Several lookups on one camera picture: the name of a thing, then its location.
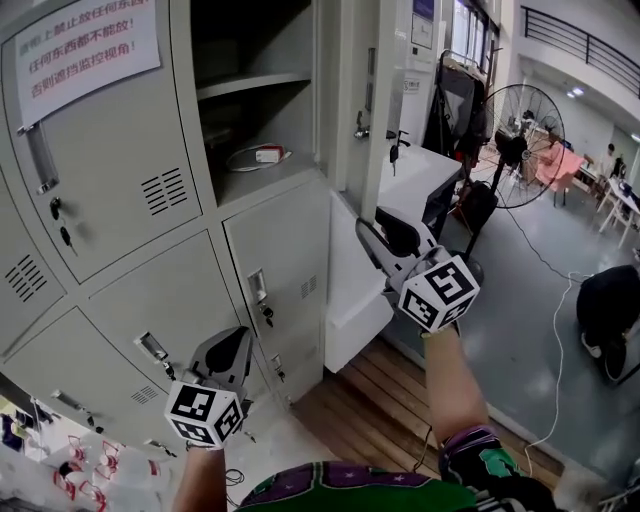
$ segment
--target black cloth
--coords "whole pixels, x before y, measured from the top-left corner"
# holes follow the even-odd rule
[[[576,304],[578,321],[591,335],[620,335],[640,316],[640,276],[632,265],[613,267],[587,279]]]

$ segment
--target cable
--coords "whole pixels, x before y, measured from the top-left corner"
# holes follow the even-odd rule
[[[556,339],[558,340],[558,347],[560,348],[560,369],[558,370],[558,380],[556,382],[556,414],[555,417],[553,419],[553,425],[551,425],[551,430],[549,431],[549,433],[543,437],[542,439],[539,439],[538,441],[536,441],[535,443],[531,443],[529,445],[527,445],[524,449],[524,453],[527,456],[527,463],[529,464],[529,476],[533,476],[533,466],[531,465],[531,457],[529,456],[529,448],[533,448],[534,446],[537,446],[541,443],[544,443],[545,441],[547,441],[555,432],[556,430],[556,425],[558,424],[558,417],[560,416],[560,381],[562,380],[562,370],[564,368],[564,347],[562,346],[562,340],[560,339],[560,335],[558,334],[558,328],[556,326],[556,319],[558,317],[558,312],[560,311],[560,309],[562,308],[562,305],[564,304],[564,299],[567,296],[567,293],[569,293],[569,291],[571,290],[571,288],[573,287],[573,283],[577,282],[574,281],[573,279],[571,279],[571,274],[579,274],[579,272],[569,272],[567,274],[567,279],[569,280],[569,287],[564,291],[564,293],[562,294],[562,299],[560,300],[560,304],[558,304],[558,307],[556,308],[555,313],[553,313],[553,332],[556,335]]]
[[[502,195],[502,193],[496,189],[496,192],[498,194],[500,194],[500,197],[502,198],[502,202],[506,204],[506,201],[504,200],[504,196]],[[518,221],[516,220],[516,218],[513,216],[513,213],[511,213],[511,209],[510,208],[505,208],[507,213],[509,214],[509,216],[513,219],[513,222],[515,223],[515,225],[518,227],[518,229],[520,230],[520,232],[522,233],[522,236],[524,236],[524,239],[527,241],[527,244],[529,245],[529,247],[531,248],[531,250],[535,253],[535,255],[538,257],[538,259],[544,263],[549,270],[551,270],[551,272],[553,272],[554,274],[559,275],[562,279],[567,279],[567,276],[570,276],[571,274],[578,274],[579,272],[569,272],[569,274],[567,274],[567,276],[565,276],[562,272],[556,270],[555,268],[553,268],[551,266],[551,263],[549,263],[547,260],[545,260],[542,255],[538,252],[538,250],[533,246],[533,244],[531,243],[531,240],[529,240],[529,237],[527,236],[527,233],[525,233],[524,229],[522,229],[522,226],[520,226],[520,224],[518,223]],[[578,283],[578,284],[582,284],[582,281],[577,281],[575,279],[572,279],[571,277],[568,278],[570,281],[574,282],[574,283]]]
[[[236,485],[240,485],[244,482],[244,473],[239,469],[228,469],[225,476],[227,478],[227,487],[235,487]],[[227,502],[235,508],[240,507],[240,505],[231,499],[231,496],[229,496],[228,493]]]
[[[424,448],[422,449],[422,455],[420,456],[420,460],[416,462],[415,465],[413,466],[413,469],[411,470],[412,473],[415,473],[416,471],[418,471],[418,468],[422,466],[422,463],[424,462],[424,456],[427,454],[427,448],[429,447],[429,436],[431,435],[432,430],[433,430],[433,427],[429,425],[429,430],[427,432],[426,437],[424,438]]]

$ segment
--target paper sign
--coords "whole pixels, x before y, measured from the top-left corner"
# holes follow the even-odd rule
[[[155,0],[80,0],[15,37],[26,128],[122,78],[160,66]]]
[[[433,21],[434,0],[413,0],[413,12],[425,20]]]

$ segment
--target locker handle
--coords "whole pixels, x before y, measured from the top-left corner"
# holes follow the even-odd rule
[[[71,409],[73,409],[74,411],[78,411],[79,413],[86,414],[87,424],[91,428],[95,427],[95,430],[98,434],[102,434],[102,432],[104,432],[104,429],[102,427],[96,427],[95,421],[93,419],[93,416],[94,416],[93,413],[89,411],[89,409],[87,409],[80,402],[71,398],[71,396],[69,396],[68,394],[60,391],[59,389],[56,389],[53,393],[51,393],[51,398],[55,398],[56,400],[63,403],[67,407],[71,407]]]
[[[249,280],[249,286],[251,287],[254,303],[263,303],[267,298],[267,285],[264,282],[262,269],[256,270],[253,274],[247,277],[247,279]]]
[[[153,364],[161,364],[170,380],[176,380],[175,370],[168,361],[169,354],[162,348],[162,345],[158,343],[158,340],[155,339],[153,334],[145,332],[142,336],[133,340],[133,344],[138,347]]]
[[[41,196],[49,192],[60,183],[60,177],[53,163],[53,157],[49,151],[49,144],[41,122],[37,122],[29,129],[18,130],[18,135],[27,137],[29,151],[33,158],[36,174],[40,185],[36,188],[36,194]]]

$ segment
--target open locker compartment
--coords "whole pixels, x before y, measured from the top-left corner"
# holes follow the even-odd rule
[[[312,105],[309,81],[260,87],[199,103],[203,140],[219,206],[315,167]],[[282,145],[291,155],[268,168],[229,171],[226,162],[234,152],[266,143]]]
[[[219,207],[238,206],[316,167],[314,7],[310,0],[191,2],[198,111]],[[262,144],[283,146],[291,155],[267,168],[229,171],[231,155]],[[255,162],[253,152],[242,159],[243,166]]]
[[[246,75],[299,73],[313,67],[310,0],[192,0],[196,86]]]

